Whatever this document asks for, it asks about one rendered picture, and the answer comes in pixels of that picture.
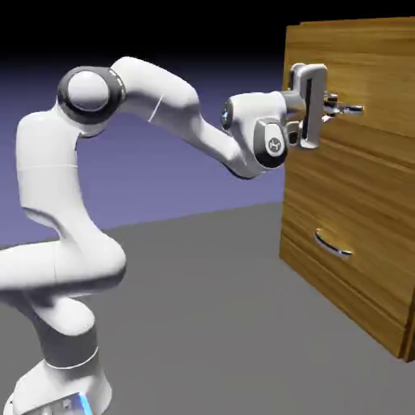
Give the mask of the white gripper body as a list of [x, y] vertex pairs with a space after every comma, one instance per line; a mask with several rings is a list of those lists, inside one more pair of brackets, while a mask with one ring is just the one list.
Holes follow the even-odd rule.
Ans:
[[327, 67], [324, 64], [295, 63], [290, 68], [289, 86], [305, 104], [305, 114], [299, 133], [299, 146], [307, 150], [319, 147], [323, 124]]

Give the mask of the straight silver drawer handle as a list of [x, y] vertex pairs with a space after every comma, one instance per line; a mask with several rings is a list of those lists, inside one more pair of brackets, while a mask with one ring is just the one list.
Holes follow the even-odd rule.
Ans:
[[327, 102], [324, 106], [325, 111], [336, 116], [337, 114], [360, 114], [364, 112], [362, 105], [347, 105], [340, 102]]

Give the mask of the wooden cabinet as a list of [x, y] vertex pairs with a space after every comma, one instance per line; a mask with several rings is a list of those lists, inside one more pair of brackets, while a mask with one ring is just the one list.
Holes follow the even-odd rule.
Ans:
[[409, 314], [409, 325], [401, 336], [397, 336], [391, 325], [380, 319], [378, 314], [363, 301], [355, 302], [353, 290], [342, 289], [336, 276], [329, 269], [324, 267], [319, 260], [311, 258], [300, 246], [285, 238], [282, 230], [280, 257], [392, 355], [407, 362], [415, 360], [415, 290]]

